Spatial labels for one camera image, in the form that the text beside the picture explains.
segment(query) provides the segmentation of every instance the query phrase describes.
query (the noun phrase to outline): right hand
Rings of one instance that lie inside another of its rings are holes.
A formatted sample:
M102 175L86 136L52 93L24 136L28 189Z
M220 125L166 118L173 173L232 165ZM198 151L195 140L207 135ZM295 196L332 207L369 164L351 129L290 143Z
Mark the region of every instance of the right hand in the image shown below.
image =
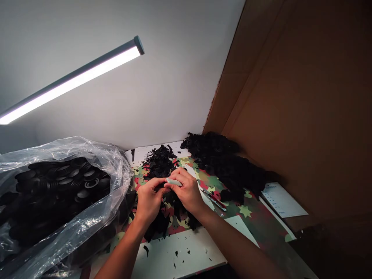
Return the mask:
M164 184L164 188L172 189L186 210L194 216L198 212L203 212L206 204L203 201L196 179L182 167L172 171L169 178L181 182L183 187L170 184L165 179L167 183Z

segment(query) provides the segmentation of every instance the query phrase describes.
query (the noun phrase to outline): round rubber gasket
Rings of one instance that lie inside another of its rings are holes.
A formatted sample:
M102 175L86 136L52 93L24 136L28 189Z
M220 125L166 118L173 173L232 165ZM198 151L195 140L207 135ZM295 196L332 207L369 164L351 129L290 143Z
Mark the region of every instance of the round rubber gasket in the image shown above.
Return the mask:
M100 180L98 178L94 179L93 181L88 181L88 182L85 182L85 185L84 187L87 188L87 189L91 189L95 186L97 186L97 184L100 182Z
M96 179L99 176L99 171L98 170L91 170L83 174L84 176L84 181L92 181Z
M67 185L67 184L71 183L72 181L73 181L72 178L66 178L66 179L60 181L59 184L60 185Z
M21 172L17 174L14 178L17 179L18 181L24 181L24 180L28 180L28 179L35 177L35 175L36 175L36 171L29 170L29 171L25 171L25 172Z
M76 196L80 199L85 199L85 198L89 197L89 195L90 195L90 193L87 190L83 189L80 192L78 192Z
M62 176L62 177L57 177L55 180L56 181L62 181L62 180L65 180L67 178L67 176Z
M67 176L68 174L70 174L74 169L71 168L69 165L65 165L63 167L60 167L60 168L57 168L57 170L55 171L57 176L59 177L64 177L64 176Z
M80 171L81 171L82 173L85 173L85 172L87 172L91 167L92 167L92 165L91 165L89 162L85 162L84 165L81 166Z
M84 157L79 157L71 160L71 167L75 169L80 169L86 163L86 159Z
M11 204L17 197L18 193L6 192L0 197L0 206Z
M98 185L97 188L101 189L107 189L110 188L110 179L109 178L102 178Z
M79 174L79 170L78 169L74 169L72 172L70 172L69 174L69 177L75 177Z

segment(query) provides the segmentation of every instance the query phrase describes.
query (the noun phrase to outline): led light bar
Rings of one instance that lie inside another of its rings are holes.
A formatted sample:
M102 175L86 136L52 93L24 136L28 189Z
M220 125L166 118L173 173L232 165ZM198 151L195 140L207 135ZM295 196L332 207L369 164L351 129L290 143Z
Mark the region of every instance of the led light bar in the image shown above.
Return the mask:
M7 125L37 107L144 53L140 38L135 36L133 40L102 55L15 104L0 114L0 124Z

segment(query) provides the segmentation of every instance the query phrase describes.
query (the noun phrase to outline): clear plastic bag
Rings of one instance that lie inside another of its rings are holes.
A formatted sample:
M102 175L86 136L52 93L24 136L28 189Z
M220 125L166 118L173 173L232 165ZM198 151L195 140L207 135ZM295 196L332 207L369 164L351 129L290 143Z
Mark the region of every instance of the clear plastic bag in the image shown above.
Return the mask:
M79 258L77 249L85 241L98 235L98 231L103 231L101 235L104 234L105 237L115 235L114 229L116 230L117 225L126 220L131 200L134 200L135 196L131 191L131 195L128 195L131 198L124 199L133 177L128 161L116 146L97 143L82 137L60 139L45 145L0 155L0 195L15 191L15 183L12 183L14 175L24 171L31 163L50 160L67 161L78 157L85 157L93 166L110 175L110 194L76 215L70 222L38 244L19 254L0 270L0 278L38 278L53 268L55 271L62 270L66 275L60 273L58 277L67 277L74 259L76 261ZM0 260L16 249L8 231L8 224L0 227L2 244ZM75 266L80 265L81 261L82 259L77 261Z

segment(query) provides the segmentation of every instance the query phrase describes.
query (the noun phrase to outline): knife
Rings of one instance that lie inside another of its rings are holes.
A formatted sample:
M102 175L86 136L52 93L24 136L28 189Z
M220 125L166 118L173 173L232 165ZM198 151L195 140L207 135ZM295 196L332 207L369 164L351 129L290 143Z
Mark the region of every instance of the knife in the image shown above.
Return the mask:
M203 188L201 190L202 190L203 194L205 194L211 200L212 203L214 203L216 206L218 206L221 210L227 211L226 206L222 202L220 202L218 199L216 199L210 193L205 191Z

